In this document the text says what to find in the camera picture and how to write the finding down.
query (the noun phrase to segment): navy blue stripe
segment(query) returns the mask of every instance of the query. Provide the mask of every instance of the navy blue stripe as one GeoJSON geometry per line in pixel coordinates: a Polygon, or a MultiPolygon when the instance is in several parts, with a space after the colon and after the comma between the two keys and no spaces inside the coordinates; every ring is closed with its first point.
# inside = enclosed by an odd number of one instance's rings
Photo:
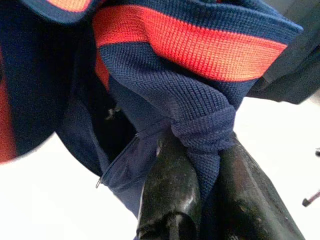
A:
{"type": "Polygon", "coordinates": [[[299,25],[276,11],[266,11],[270,8],[265,5],[261,7],[262,11],[257,11],[239,5],[208,4],[198,0],[117,0],[104,4],[118,5],[147,7],[195,26],[246,34],[286,45],[302,32],[299,25]]]}
{"type": "MultiPolygon", "coordinates": [[[[103,61],[109,67],[109,70],[112,73],[113,73],[113,70],[119,70],[120,72],[125,71],[125,74],[123,75],[130,76],[131,74],[128,71],[128,69],[135,69],[135,68],[139,68],[143,70],[143,73],[140,74],[141,78],[143,77],[156,78],[155,77],[156,72],[163,72],[163,71],[178,73],[181,76],[194,79],[196,81],[209,85],[219,90],[220,92],[224,93],[229,104],[233,105],[235,109],[238,109],[238,107],[242,102],[242,98],[246,96],[249,89],[256,82],[256,79],[243,81],[243,82],[221,82],[221,81],[208,80],[207,78],[199,76],[196,73],[191,72],[188,69],[185,69],[184,67],[177,65],[172,61],[169,61],[165,58],[157,56],[153,52],[151,46],[145,42],[128,42],[128,43],[111,44],[107,46],[102,46],[99,49],[100,49],[100,52],[102,53],[103,61]]],[[[137,103],[137,105],[144,106],[142,102],[137,103]]]]}

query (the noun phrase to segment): sweater sleeve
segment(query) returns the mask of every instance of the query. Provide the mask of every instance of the sweater sleeve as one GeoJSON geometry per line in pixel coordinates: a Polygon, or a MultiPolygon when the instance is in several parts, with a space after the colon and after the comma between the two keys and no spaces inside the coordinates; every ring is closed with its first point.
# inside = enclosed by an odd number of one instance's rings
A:
{"type": "Polygon", "coordinates": [[[93,19],[109,74],[171,119],[202,201],[219,173],[218,151],[232,145],[243,97],[301,32],[261,1],[237,2],[120,0],[93,19]]]}

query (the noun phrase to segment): navy fabric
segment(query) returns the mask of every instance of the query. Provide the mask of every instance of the navy fabric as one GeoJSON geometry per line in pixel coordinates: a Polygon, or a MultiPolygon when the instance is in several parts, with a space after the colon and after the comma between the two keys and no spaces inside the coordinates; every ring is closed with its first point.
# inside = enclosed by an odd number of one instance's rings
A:
{"type": "MultiPolygon", "coordinates": [[[[235,108],[218,90],[167,67],[147,43],[104,46],[100,52],[116,81],[171,119],[197,169],[204,201],[219,173],[218,150],[232,145],[235,108]]],[[[136,118],[128,118],[135,125],[136,118]]]]}
{"type": "Polygon", "coordinates": [[[132,122],[136,131],[141,132],[164,118],[157,109],[140,95],[109,77],[110,94],[132,122]]]}
{"type": "Polygon", "coordinates": [[[237,110],[243,98],[246,96],[248,89],[250,89],[254,84],[254,81],[243,81],[243,82],[219,82],[210,81],[202,77],[196,78],[200,82],[203,82],[219,92],[223,93],[228,99],[229,103],[237,110]]]}
{"type": "Polygon", "coordinates": [[[156,161],[157,140],[168,129],[167,119],[138,132],[102,176],[102,182],[138,217],[143,185],[156,161]]]}
{"type": "Polygon", "coordinates": [[[15,0],[0,1],[0,48],[18,156],[41,144],[61,122],[77,31],[45,22],[15,0]]]}
{"type": "Polygon", "coordinates": [[[116,0],[104,6],[138,5],[208,29],[265,38],[288,44],[302,28],[260,0],[238,0],[239,6],[200,0],[116,0]]]}
{"type": "Polygon", "coordinates": [[[71,154],[94,174],[101,176],[109,158],[95,136],[90,114],[76,97],[69,100],[62,124],[56,130],[71,154]]]}

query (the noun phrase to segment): zipper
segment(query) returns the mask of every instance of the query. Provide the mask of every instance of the zipper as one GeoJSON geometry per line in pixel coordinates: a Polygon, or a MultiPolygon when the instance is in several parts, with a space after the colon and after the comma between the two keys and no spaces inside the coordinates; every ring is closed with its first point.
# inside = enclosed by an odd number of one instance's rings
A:
{"type": "Polygon", "coordinates": [[[118,161],[118,159],[125,153],[125,151],[134,143],[134,141],[138,138],[138,133],[134,135],[132,140],[125,146],[125,148],[119,153],[119,155],[112,161],[110,166],[107,167],[107,169],[104,171],[104,174],[98,179],[98,182],[95,185],[95,188],[97,189],[99,185],[102,183],[102,179],[108,174],[112,166],[118,161]]]}

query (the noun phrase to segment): white background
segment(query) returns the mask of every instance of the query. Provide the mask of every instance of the white background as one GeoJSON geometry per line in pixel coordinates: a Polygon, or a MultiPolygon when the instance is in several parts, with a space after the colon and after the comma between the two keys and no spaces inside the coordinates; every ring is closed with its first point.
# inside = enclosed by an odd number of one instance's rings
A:
{"type": "MultiPolygon", "coordinates": [[[[277,188],[306,240],[320,240],[320,104],[245,98],[235,123],[241,143],[277,188]]],[[[64,147],[56,134],[0,165],[0,240],[132,240],[137,220],[64,147]]]]}

